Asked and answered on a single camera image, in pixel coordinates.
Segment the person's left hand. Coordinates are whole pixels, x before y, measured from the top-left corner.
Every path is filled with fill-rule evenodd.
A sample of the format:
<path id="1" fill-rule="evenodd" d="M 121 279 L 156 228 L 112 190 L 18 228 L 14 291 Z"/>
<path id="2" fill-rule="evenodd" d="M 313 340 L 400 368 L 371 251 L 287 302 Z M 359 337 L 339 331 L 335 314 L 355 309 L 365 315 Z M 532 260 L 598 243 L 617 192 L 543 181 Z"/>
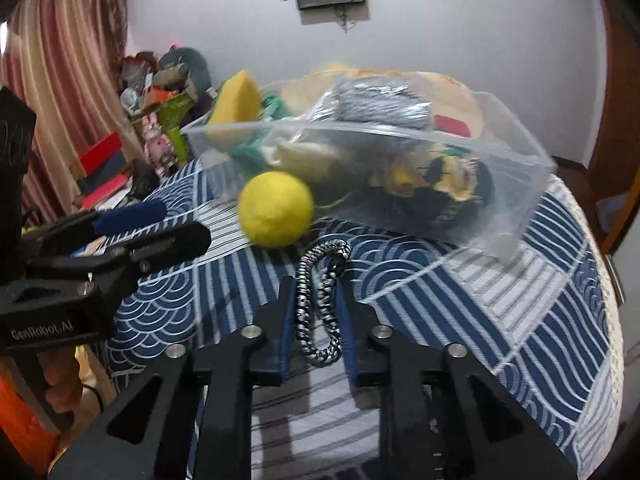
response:
<path id="1" fill-rule="evenodd" d="M 75 348 L 47 350 L 40 353 L 38 359 L 48 385 L 46 400 L 55 413 L 66 413 L 76 408 L 82 396 L 82 382 Z"/>

